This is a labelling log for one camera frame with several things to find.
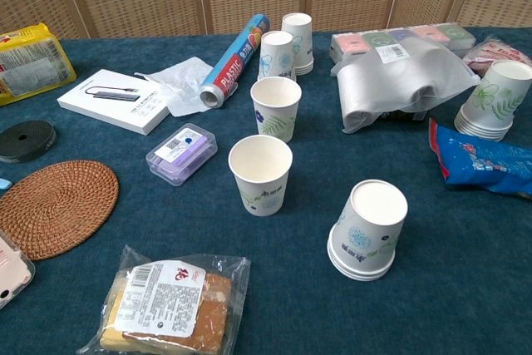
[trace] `white paper cup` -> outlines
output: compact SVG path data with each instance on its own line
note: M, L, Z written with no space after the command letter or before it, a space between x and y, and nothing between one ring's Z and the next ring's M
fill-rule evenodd
M313 19L303 12L291 12L283 17L283 31L293 36L294 68L296 75L313 69Z
M259 134L288 143L296 123L301 87L288 78L269 76L251 86L251 98Z
M466 134L501 140L512 127L514 113L532 83L532 67L498 60L491 64L479 86L458 112L455 127Z
M268 216L279 211L292 158L288 145L272 136L244 137L233 146L229 168L250 214Z
M406 198L394 185L383 180L355 185L329 234L332 264L351 279L379 279L392 266L407 211Z
M293 68L293 37L289 32L266 32L260 45L259 76L285 76L296 80Z

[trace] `upside-down paper cup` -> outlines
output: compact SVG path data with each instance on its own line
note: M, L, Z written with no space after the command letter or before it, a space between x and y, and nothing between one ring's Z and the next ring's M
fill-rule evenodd
M288 145L272 136L244 137L233 146L229 168L250 214L268 216L280 210L292 158Z
M313 19L303 12L291 12L283 17L283 31L293 36L294 68L296 75L313 69Z
M458 111L456 129L500 141L514 123L514 113L532 83L532 67L513 60L491 64L480 85Z
M251 86L251 98L259 133L288 143L296 123L301 87L288 78L270 76Z
M260 45L259 76L285 76L296 80L293 69L292 34L284 31L270 31L263 35Z
M353 187L327 252L332 264L351 279L382 277L392 266L408 211L404 194L383 180L364 180Z

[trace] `plastic wrap roll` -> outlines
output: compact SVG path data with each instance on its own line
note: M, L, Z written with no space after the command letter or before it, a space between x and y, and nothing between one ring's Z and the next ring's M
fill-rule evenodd
M255 14L244 30L201 84L201 101L208 107L219 108L237 88L236 81L244 67L259 47L260 38L269 30L269 20L263 14Z
M383 112L430 110L479 82L459 57L437 43L407 37L399 44L390 52L403 52L402 58L389 61L373 49L333 68L345 133L371 125Z

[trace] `black tape roll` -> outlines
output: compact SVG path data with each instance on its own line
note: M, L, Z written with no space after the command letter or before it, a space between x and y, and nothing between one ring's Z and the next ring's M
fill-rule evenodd
M26 121L0 133L0 161L8 164L35 160L54 144L57 134L46 121Z

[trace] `woven rattan coaster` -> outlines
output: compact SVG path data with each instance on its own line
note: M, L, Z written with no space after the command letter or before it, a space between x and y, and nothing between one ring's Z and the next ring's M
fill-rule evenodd
M29 259L51 258L90 237L117 198L111 168L95 161L60 162L24 178L0 199L0 229Z

